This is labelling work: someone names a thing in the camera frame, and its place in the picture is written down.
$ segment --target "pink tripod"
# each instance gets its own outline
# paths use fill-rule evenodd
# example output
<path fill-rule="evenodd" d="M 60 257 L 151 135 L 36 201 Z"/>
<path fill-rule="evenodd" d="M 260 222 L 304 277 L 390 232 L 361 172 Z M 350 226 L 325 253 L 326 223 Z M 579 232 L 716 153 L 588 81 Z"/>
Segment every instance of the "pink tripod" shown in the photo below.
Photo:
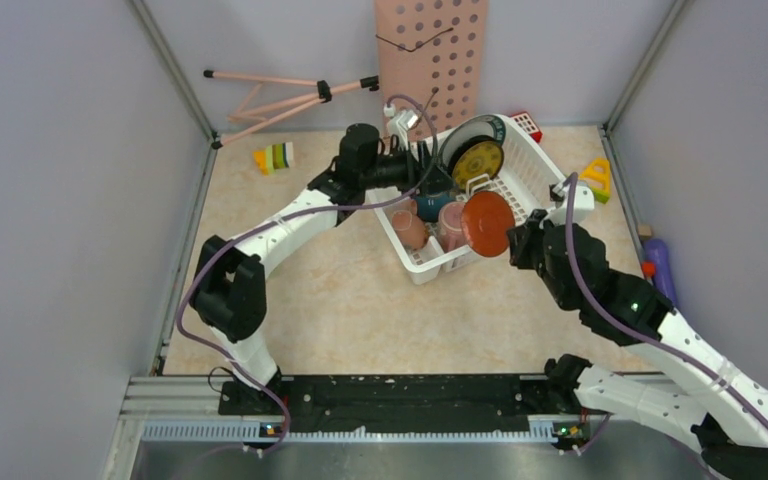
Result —
<path fill-rule="evenodd" d="M 259 75 L 248 75 L 245 73 L 233 73 L 233 72 L 215 72 L 213 70 L 204 71 L 205 78 L 220 78 L 225 80 L 244 80 L 250 82 L 258 82 L 254 88 L 246 95 L 240 106 L 231 115 L 228 115 L 228 121 L 231 123 L 242 123 L 247 121 L 258 122 L 255 125 L 237 133 L 226 134 L 219 137 L 218 140 L 213 142 L 211 146 L 214 149 L 222 148 L 229 143 L 239 140 L 250 133 L 257 132 L 270 125 L 280 122 L 286 118 L 290 118 L 293 115 L 301 113 L 314 105 L 320 103 L 327 103 L 331 101 L 334 95 L 340 93 L 351 92 L 361 88 L 368 88 L 370 92 L 378 90 L 378 76 L 361 78 L 354 82 L 346 83 L 336 87 L 330 87 L 328 82 L 320 80 L 315 82 L 313 80 L 299 80 L 294 78 L 279 78 L 279 77 L 262 77 Z M 299 95 L 298 97 L 288 98 L 287 100 L 281 100 L 279 102 L 269 103 L 260 107 L 250 108 L 246 110 L 249 102 L 257 95 L 257 92 L 267 83 L 280 83 L 284 85 L 301 85 L 305 87 L 316 87 L 316 93 L 308 93 L 306 95 Z M 273 112 L 275 110 L 281 110 L 283 108 L 289 108 L 272 117 L 265 117 L 263 114 Z"/>

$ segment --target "floor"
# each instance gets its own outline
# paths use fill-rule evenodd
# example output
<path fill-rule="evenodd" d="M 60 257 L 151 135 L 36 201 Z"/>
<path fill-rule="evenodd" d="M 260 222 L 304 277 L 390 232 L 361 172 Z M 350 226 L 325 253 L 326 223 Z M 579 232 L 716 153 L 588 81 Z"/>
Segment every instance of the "floor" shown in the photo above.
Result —
<path fill-rule="evenodd" d="M 595 127 L 548 127 L 541 146 L 565 174 L 604 156 Z M 336 154 L 342 132 L 256 134 L 220 150 L 187 275 L 201 244 L 236 235 L 291 202 Z M 296 164 L 270 176 L 252 152 L 293 142 Z M 605 241 L 613 268 L 640 271 L 617 198 L 582 224 Z M 371 211 L 305 245 L 267 282 L 264 333 L 284 374 L 542 372 L 547 358 L 573 353 L 619 371 L 651 371 L 642 359 L 590 333 L 560 311 L 532 272 L 507 256 L 414 285 Z M 184 323 L 210 337 L 191 309 Z M 165 374 L 204 374 L 222 357 L 177 332 Z"/>

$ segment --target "white plastic basket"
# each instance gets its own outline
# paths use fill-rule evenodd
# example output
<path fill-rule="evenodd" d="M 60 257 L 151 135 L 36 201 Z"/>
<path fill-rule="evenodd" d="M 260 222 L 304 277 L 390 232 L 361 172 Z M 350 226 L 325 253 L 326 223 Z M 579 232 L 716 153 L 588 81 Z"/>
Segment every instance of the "white plastic basket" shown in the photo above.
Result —
<path fill-rule="evenodd" d="M 519 225 L 535 208 L 550 206 L 549 185 L 563 181 L 564 176 L 543 149 L 515 121 L 504 115 L 496 116 L 505 122 L 506 127 L 505 140 L 502 143 L 505 152 L 502 170 L 492 180 L 485 176 L 485 181 L 473 182 L 469 187 L 470 192 L 459 195 L 458 200 L 466 201 L 470 194 L 480 190 L 492 190 L 508 201 L 516 224 Z M 454 130 L 438 134 L 438 142 L 442 145 L 443 140 Z M 425 141 L 430 150 L 431 141 Z M 367 199 L 369 203 L 377 203 L 396 198 L 398 195 L 399 191 L 395 188 L 377 189 L 368 191 Z M 398 204 L 378 208 L 375 209 L 375 215 L 413 283 L 421 285 L 433 280 L 441 272 L 451 272 L 481 258 L 469 246 L 445 253 L 436 239 L 438 232 L 434 224 L 429 224 L 433 235 L 425 247 L 421 250 L 406 249 L 390 225 L 390 216 L 399 208 Z"/>

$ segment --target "orange plate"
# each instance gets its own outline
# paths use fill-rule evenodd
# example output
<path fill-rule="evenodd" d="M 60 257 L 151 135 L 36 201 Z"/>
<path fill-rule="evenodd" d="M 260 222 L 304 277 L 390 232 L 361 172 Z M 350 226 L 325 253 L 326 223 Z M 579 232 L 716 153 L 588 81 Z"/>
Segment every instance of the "orange plate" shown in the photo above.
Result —
<path fill-rule="evenodd" d="M 508 249 L 507 231 L 514 227 L 514 212 L 496 192 L 478 192 L 466 202 L 461 228 L 466 242 L 482 257 L 498 257 Z"/>

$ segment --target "purple bottle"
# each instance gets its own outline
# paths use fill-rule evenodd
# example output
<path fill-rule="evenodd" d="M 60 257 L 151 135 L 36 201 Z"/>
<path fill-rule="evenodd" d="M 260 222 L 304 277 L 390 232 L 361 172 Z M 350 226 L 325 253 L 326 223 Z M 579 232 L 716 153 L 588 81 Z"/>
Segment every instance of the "purple bottle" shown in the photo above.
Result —
<path fill-rule="evenodd" d="M 653 238 L 643 244 L 646 261 L 655 264 L 655 288 L 673 302 L 678 308 L 678 297 L 675 293 L 673 275 L 670 272 L 670 253 L 667 244 L 660 238 Z"/>

